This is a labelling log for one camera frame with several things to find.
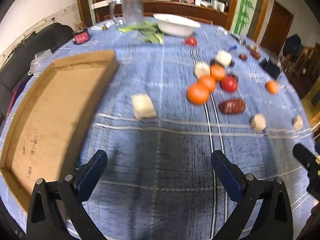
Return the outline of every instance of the glass pitcher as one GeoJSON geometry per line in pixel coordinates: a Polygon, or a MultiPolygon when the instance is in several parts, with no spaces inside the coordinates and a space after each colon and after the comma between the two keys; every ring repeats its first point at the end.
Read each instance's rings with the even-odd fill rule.
{"type": "MultiPolygon", "coordinates": [[[[119,21],[115,17],[116,2],[110,4],[111,19],[119,25],[119,21]]],[[[143,0],[121,0],[122,15],[121,19],[125,26],[138,25],[143,22],[143,0]]]]}

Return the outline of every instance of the orange fruit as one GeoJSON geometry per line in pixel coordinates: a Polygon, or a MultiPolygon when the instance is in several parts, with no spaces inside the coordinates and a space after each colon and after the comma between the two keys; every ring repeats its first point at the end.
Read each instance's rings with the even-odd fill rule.
{"type": "Polygon", "coordinates": [[[279,85],[276,81],[271,80],[266,84],[266,88],[270,94],[275,95],[279,91],[279,85]]]}
{"type": "Polygon", "coordinates": [[[210,76],[201,76],[198,83],[205,85],[209,92],[212,92],[216,88],[216,81],[210,76]]]}
{"type": "Polygon", "coordinates": [[[195,105],[204,104],[210,96],[208,88],[203,84],[192,84],[187,90],[188,100],[195,105]]]}
{"type": "Polygon", "coordinates": [[[226,76],[226,71],[220,65],[212,65],[210,68],[210,76],[215,81],[221,81],[226,76]]]}

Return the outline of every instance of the pitcher handle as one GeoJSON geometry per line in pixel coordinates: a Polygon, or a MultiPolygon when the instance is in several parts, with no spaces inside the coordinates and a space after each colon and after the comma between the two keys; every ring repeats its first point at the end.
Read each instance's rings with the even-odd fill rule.
{"type": "Polygon", "coordinates": [[[110,17],[115,22],[116,25],[119,25],[120,22],[115,17],[115,6],[116,6],[116,4],[118,4],[118,3],[116,3],[114,0],[112,0],[111,3],[110,3],[110,17]]]}

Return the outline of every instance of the green bamboo painting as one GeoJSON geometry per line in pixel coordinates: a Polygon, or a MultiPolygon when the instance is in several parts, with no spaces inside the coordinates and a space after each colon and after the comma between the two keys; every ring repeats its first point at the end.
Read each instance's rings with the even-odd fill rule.
{"type": "Polygon", "coordinates": [[[249,23],[249,10],[253,10],[253,0],[241,0],[238,19],[234,33],[240,34],[243,28],[249,23]]]}

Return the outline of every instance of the plaid tablecloth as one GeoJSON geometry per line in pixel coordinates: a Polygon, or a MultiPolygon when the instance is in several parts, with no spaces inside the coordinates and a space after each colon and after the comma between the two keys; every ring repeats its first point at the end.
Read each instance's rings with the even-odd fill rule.
{"type": "MultiPolygon", "coordinates": [[[[283,178],[295,235],[299,233],[314,200],[306,192],[307,173],[292,157],[292,148],[300,142],[314,152],[314,140],[299,97],[284,73],[277,80],[278,94],[269,94],[265,83],[271,78],[258,61],[216,26],[202,24],[194,34],[198,41],[195,47],[172,36],[165,36],[163,45],[142,43],[140,32],[121,33],[115,26],[89,32],[90,41],[82,45],[70,41],[52,59],[95,50],[116,51],[120,68],[101,100],[80,153],[81,164],[98,149],[108,154],[106,170],[89,201],[83,203],[108,239],[211,239],[235,207],[212,171],[210,155],[215,149],[221,149],[245,174],[252,173],[258,179],[283,178]],[[239,89],[230,95],[218,85],[206,104],[190,104],[186,90],[196,81],[196,62],[209,63],[219,49],[233,45],[237,45],[231,52],[236,64],[228,71],[239,77],[239,89]],[[248,61],[239,60],[239,53],[249,55],[248,61]],[[131,95],[137,93],[150,96],[156,119],[134,118],[131,95]],[[219,103],[235,97],[246,102],[245,112],[223,115],[219,103]],[[250,118],[258,113],[267,119],[267,128],[261,133],[250,126],[250,118]],[[299,114],[304,125],[297,131],[292,119],[299,114]]],[[[41,70],[48,64],[44,62],[41,70]]],[[[31,78],[14,105],[0,149],[14,111],[39,75],[31,78]]],[[[26,214],[1,176],[0,195],[25,230],[26,214]]],[[[250,231],[260,204],[243,235],[250,231]]],[[[67,226],[77,236],[70,221],[67,226]]]]}

